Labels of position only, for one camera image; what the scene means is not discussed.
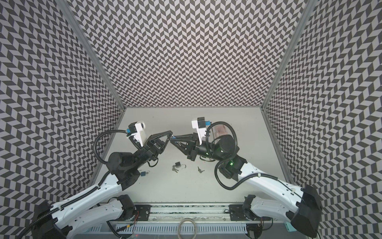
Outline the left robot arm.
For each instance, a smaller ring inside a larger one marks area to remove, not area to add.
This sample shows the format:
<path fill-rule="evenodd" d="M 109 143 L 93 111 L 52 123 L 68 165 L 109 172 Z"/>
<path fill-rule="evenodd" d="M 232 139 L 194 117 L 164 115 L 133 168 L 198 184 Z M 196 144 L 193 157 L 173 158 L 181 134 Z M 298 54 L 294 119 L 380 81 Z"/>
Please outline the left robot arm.
<path fill-rule="evenodd" d="M 146 141 L 139 141 L 141 145 L 135 153 L 114 152 L 107 161 L 99 156 L 93 144 L 92 150 L 106 165 L 107 173 L 98 183 L 68 199 L 38 205 L 32 222 L 17 237 L 21 239 L 31 233 L 34 239 L 71 239 L 102 222 L 136 219 L 136 206 L 122 192 L 137 182 L 142 165 L 158 159 L 172 136 L 170 130 L 153 134 Z"/>

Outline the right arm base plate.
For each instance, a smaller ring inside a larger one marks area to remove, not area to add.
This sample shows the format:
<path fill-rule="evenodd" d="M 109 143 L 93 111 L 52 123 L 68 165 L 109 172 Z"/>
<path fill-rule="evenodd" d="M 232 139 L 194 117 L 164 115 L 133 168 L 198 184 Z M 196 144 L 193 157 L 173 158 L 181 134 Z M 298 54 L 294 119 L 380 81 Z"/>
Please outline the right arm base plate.
<path fill-rule="evenodd" d="M 258 222 L 260 222 L 261 220 L 265 222 L 272 221 L 272 219 L 269 217 L 263 217 L 262 219 L 255 216 L 247 217 L 244 214 L 244 211 L 242 209 L 242 204 L 231 204 L 228 206 L 228 209 L 224 210 L 224 213 L 230 216 L 231 221 L 258 221 Z"/>

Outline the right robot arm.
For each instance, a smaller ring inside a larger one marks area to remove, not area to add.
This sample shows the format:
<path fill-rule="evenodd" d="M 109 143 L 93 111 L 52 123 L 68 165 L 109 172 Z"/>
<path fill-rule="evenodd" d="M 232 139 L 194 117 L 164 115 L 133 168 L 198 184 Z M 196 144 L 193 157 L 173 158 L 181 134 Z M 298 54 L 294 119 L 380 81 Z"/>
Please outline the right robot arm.
<path fill-rule="evenodd" d="M 233 191 L 248 183 L 269 196 L 262 199 L 248 195 L 242 205 L 249 220 L 270 218 L 290 223 L 310 238 L 320 238 L 322 204 L 317 190 L 310 185 L 300 187 L 265 173 L 238 155 L 238 137 L 227 122 L 193 121 L 195 133 L 172 136 L 170 142 L 190 160 L 202 156 L 215 162 L 213 173 L 217 183 Z"/>

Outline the right teal box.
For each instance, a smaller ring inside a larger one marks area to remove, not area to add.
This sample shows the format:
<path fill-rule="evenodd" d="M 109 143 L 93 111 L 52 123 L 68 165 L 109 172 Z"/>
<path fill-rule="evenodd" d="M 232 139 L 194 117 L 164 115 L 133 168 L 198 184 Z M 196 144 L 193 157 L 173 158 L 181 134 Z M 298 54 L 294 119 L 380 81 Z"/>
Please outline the right teal box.
<path fill-rule="evenodd" d="M 289 233 L 292 233 L 292 232 L 296 232 L 297 229 L 295 229 L 291 223 L 289 222 L 284 222 L 284 225 L 286 227 L 286 230 L 289 232 Z"/>

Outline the blue padlock left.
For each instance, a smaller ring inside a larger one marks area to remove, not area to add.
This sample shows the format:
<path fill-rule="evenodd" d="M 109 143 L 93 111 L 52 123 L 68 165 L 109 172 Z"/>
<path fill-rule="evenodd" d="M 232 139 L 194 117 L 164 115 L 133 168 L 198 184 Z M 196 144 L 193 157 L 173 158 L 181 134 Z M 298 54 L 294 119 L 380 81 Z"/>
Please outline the blue padlock left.
<path fill-rule="evenodd" d="M 139 171 L 139 173 L 140 173 L 140 176 L 141 177 L 144 177 L 144 176 L 147 176 L 148 174 L 150 174 L 150 171 Z"/>

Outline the black padlock with keys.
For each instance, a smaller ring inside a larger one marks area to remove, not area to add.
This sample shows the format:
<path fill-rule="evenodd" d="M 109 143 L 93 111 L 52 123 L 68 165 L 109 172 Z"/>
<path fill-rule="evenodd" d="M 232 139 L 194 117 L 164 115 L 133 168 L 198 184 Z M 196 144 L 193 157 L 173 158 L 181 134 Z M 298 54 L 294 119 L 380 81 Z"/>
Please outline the black padlock with keys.
<path fill-rule="evenodd" d="M 178 173 L 180 170 L 184 170 L 186 169 L 187 166 L 185 164 L 181 164 L 180 162 L 176 162 L 173 166 L 172 166 L 172 171 Z"/>

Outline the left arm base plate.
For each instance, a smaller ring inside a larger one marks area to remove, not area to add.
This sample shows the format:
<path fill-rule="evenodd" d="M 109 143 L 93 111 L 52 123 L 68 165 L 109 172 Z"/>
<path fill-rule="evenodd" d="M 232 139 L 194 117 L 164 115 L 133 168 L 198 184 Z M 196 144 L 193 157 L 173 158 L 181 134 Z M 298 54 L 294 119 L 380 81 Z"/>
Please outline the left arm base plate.
<path fill-rule="evenodd" d="M 118 218 L 120 221 L 129 222 L 147 222 L 151 213 L 152 206 L 149 204 L 135 205 L 134 208 L 129 208 L 122 212 L 122 215 Z"/>

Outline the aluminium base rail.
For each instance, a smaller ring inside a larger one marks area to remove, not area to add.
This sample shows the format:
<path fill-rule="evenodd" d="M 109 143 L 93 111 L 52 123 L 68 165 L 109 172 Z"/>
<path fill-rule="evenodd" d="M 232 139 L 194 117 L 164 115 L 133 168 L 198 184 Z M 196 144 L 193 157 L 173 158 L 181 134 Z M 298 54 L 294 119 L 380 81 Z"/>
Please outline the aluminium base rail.
<path fill-rule="evenodd" d="M 84 217 L 75 220 L 81 224 L 77 231 L 72 230 L 68 238 L 86 238 L 91 235 L 110 234 L 115 238 L 137 239 L 144 235 L 196 237 L 206 235 L 244 235 L 250 239 L 305 239 L 299 231 L 289 233 L 284 222 L 272 219 L 271 222 L 231 221 L 224 213 L 228 204 L 152 204 L 147 222 L 129 222 L 100 219 L 92 223 Z"/>

